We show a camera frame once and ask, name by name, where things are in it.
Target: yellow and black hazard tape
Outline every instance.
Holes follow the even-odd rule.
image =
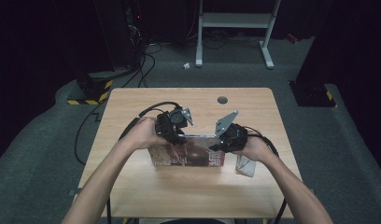
[[[335,103],[335,101],[333,100],[332,94],[328,90],[327,90],[327,96],[330,102],[332,103],[333,107],[337,107],[338,105]]]
[[[67,102],[70,105],[99,105],[106,100],[108,93],[109,93],[109,88],[111,87],[111,85],[112,85],[112,80],[109,80],[104,87],[104,91],[102,92],[102,94],[98,98],[94,98],[94,99],[86,99],[86,98],[85,99],[67,99]]]

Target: person's left hand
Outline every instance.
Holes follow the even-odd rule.
[[[164,138],[156,134],[155,123],[156,119],[141,118],[120,141],[126,141],[134,149],[168,144]]]

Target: metal stand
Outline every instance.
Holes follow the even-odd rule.
[[[264,28],[266,29],[266,35],[264,40],[260,42],[261,51],[267,68],[273,69],[274,65],[267,45],[275,25],[280,2],[281,0],[275,1],[272,13],[203,13],[203,0],[200,0],[195,66],[203,66],[203,27]]]

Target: wooden table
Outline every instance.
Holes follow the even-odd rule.
[[[218,97],[228,103],[221,105]],[[260,130],[275,144],[280,158],[301,178],[271,90],[266,88],[115,89],[107,102],[79,187],[85,184],[129,122],[145,108],[174,101],[190,108],[194,126],[185,133],[214,134],[215,121],[239,111],[235,123]],[[171,111],[172,105],[160,107]],[[147,114],[156,117],[159,111]],[[283,195],[257,162],[253,178],[235,171],[236,156],[223,167],[152,165],[147,150],[127,161],[111,192],[113,217],[275,217]],[[292,217],[287,208],[283,217]]]

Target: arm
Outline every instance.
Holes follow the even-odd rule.
[[[287,200],[299,223],[333,223],[316,195],[280,160],[259,137],[249,137],[245,148],[235,154],[263,163]]]
[[[166,141],[155,133],[155,120],[142,118],[113,146],[100,163],[68,210],[63,223],[97,223],[109,193],[129,157],[137,149],[163,145]]]

